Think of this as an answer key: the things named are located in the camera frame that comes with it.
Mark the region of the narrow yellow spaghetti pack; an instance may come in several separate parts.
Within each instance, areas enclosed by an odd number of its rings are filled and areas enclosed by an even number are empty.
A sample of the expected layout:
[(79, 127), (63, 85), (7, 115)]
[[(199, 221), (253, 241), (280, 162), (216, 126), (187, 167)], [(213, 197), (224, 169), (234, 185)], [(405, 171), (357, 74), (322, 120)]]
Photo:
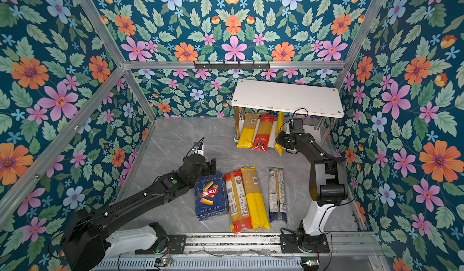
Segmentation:
[(281, 155), (283, 154), (283, 146), (281, 146), (281, 145), (278, 143), (277, 138), (278, 138), (279, 134), (280, 134), (281, 131), (282, 131), (284, 122), (285, 122), (284, 113), (283, 113), (283, 112), (279, 112), (279, 114), (278, 114), (278, 116), (277, 116), (277, 124), (276, 124), (276, 129), (275, 129), (275, 144), (274, 144), (274, 149), (277, 151), (277, 153), (279, 154), (279, 156), (281, 156)]

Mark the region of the red spaghetti pack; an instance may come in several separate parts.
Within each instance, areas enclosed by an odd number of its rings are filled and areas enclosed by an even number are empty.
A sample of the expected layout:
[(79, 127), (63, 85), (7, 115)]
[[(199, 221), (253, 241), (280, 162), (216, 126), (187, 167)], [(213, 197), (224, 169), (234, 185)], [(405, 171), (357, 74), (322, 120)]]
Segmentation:
[(267, 152), (274, 120), (275, 116), (271, 114), (264, 114), (261, 116), (256, 136), (254, 138), (253, 150)]

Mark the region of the wide yellow spaghetti pack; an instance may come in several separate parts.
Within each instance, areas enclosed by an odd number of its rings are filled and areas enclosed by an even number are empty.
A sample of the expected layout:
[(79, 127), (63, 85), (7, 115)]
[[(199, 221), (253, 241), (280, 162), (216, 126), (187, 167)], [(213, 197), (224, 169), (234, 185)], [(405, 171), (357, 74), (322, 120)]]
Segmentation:
[(253, 147), (254, 134), (256, 131), (259, 114), (247, 113), (238, 141), (238, 148), (250, 149)]

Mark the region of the white-label clear spaghetti pack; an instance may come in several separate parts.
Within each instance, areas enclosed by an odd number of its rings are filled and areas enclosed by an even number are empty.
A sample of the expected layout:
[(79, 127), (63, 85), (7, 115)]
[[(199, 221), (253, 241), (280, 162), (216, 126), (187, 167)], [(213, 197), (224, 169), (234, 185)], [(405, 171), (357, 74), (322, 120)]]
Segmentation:
[(269, 221), (287, 222), (283, 168), (269, 167)]

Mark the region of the red-yellow labelled spaghetti pack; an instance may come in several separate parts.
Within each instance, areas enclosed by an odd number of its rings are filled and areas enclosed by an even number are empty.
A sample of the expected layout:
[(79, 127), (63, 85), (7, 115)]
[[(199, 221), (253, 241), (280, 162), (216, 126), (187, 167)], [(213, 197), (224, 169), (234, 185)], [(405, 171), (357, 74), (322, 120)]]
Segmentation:
[(239, 234), (245, 230), (252, 231), (253, 225), (240, 169), (225, 175), (225, 185), (232, 232)]

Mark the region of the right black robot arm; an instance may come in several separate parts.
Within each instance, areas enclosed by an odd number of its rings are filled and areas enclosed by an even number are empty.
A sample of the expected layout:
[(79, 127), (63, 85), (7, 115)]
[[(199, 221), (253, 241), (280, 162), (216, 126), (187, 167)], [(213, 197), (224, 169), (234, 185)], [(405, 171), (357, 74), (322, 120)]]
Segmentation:
[(331, 212), (348, 198), (348, 174), (343, 162), (326, 152), (306, 133), (279, 133), (277, 143), (295, 150), (309, 161), (309, 193), (312, 203), (296, 231), (296, 245), (303, 252), (323, 250), (327, 243), (325, 224)]

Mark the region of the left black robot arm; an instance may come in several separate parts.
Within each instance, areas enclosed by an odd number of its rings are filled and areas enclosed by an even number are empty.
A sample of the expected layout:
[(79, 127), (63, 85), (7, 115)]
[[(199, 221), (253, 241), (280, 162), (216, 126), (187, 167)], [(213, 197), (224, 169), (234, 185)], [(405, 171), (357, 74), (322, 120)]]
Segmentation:
[(191, 154), (178, 170), (157, 177), (151, 185), (124, 200), (93, 212), (76, 211), (60, 241), (71, 270), (90, 271), (106, 257), (153, 248), (162, 239), (156, 224), (125, 231), (121, 228), (186, 194), (200, 177), (216, 174), (216, 166), (216, 159), (208, 162), (201, 154)]

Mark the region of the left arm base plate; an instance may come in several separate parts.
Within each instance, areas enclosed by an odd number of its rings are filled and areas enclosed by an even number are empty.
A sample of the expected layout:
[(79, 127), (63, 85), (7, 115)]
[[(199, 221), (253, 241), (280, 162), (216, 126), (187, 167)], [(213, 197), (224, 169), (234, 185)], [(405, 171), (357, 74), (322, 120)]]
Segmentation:
[(186, 235), (167, 235), (159, 238), (146, 250), (136, 250), (137, 255), (181, 255), (186, 247)]

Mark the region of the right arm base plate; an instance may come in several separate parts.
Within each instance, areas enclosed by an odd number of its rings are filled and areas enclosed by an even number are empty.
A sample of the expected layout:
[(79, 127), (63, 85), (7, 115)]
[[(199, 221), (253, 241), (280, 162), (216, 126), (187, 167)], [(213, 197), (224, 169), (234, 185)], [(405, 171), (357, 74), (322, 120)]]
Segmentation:
[(325, 235), (309, 236), (284, 232), (280, 234), (280, 247), (283, 254), (328, 254), (331, 252)]

